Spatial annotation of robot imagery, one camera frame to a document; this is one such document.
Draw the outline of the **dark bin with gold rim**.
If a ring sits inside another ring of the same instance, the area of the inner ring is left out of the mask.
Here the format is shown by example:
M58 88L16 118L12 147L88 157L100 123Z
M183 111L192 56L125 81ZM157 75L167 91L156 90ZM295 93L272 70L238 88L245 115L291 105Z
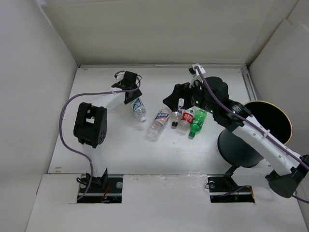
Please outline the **dark bin with gold rim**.
M272 103L249 101L244 104L257 121L284 145L292 137L292 124L287 114ZM233 166L251 168L264 158L245 141L224 129L217 140L223 159Z

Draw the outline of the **clear bottle blue orange label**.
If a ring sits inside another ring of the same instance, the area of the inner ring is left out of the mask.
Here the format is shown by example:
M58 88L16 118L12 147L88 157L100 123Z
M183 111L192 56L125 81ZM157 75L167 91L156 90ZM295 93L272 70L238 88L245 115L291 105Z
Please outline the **clear bottle blue orange label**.
M146 138L152 142L157 141L165 128L169 118L171 110L168 107L162 108L156 114L151 126L148 128Z

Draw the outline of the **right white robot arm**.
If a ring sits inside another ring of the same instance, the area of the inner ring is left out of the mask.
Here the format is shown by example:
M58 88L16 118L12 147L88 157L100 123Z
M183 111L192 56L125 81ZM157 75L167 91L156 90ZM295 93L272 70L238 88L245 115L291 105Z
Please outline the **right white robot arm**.
M175 111L178 100L185 109L196 106L211 113L213 120L245 141L273 167L266 176L270 188L284 198L294 193L309 171L309 157L287 148L266 130L251 111L239 102L229 99L228 85L216 76L193 79L191 83L176 84L163 104Z

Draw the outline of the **green plastic bottle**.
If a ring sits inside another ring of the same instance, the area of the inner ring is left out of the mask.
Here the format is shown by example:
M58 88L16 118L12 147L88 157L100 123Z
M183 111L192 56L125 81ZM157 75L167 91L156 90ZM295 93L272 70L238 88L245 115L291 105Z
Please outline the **green plastic bottle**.
M190 139L193 139L201 131L206 117L207 117L206 111L202 109L196 111L196 114L190 126L190 132L189 132Z

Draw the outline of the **clear bottle green blue label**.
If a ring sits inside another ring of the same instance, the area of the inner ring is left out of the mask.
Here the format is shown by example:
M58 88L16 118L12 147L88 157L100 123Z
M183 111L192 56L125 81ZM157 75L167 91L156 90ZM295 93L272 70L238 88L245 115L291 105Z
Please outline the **clear bottle green blue label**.
M140 98L136 98L131 103L133 115L140 122L146 122L146 108Z

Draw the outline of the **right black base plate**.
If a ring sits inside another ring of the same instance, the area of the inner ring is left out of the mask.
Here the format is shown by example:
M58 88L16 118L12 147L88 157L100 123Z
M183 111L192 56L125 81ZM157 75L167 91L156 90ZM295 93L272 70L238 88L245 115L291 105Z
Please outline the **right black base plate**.
M204 188L211 203L255 203L252 186L238 186L230 176L208 175Z

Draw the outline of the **clear bottle black label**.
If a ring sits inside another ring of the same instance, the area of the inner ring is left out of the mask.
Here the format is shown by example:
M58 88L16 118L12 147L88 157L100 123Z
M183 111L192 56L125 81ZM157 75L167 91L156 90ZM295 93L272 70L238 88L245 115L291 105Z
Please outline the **clear bottle black label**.
M184 99L180 98L178 101L178 108L175 112L171 113L171 126L172 128L177 128L179 121L181 120L182 113L183 113L183 105Z

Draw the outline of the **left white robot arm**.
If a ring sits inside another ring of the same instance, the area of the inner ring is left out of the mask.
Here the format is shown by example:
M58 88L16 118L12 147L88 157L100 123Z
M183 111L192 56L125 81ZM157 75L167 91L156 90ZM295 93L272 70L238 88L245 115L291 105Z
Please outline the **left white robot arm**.
M87 93L85 96L99 96L93 103L79 104L73 128L73 135L83 146L83 153L90 158L90 173L81 179L96 191L104 191L108 185L107 164L100 148L107 135L108 112L121 104L129 104L138 99L141 76L129 71L115 74L116 83L107 92Z

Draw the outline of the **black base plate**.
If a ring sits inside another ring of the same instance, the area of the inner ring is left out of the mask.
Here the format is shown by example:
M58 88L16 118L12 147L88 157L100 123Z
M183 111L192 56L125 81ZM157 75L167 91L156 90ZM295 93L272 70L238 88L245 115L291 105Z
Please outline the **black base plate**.
M255 203L252 186L238 186L230 176L208 175L204 188L211 203Z
M123 176L111 175L108 177L108 184L104 190L90 188L87 194L77 203L121 203L123 189Z

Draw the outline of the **clear bottle red label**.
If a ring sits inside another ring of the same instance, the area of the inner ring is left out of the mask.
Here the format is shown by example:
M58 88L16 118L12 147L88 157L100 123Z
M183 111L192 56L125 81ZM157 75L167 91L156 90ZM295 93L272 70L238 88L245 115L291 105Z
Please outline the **clear bottle red label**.
M196 114L196 108L191 107L184 111L182 118L178 124L177 130L180 134L186 134L186 132L189 130L190 125L193 121L193 118Z

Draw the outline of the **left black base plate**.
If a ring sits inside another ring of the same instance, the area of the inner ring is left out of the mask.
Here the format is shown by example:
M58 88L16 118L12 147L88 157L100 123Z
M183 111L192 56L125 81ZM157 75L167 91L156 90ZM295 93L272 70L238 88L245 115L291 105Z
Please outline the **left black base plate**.
M111 175L108 177L108 184L104 190L90 188L87 194L77 203L121 203L123 189L123 176Z

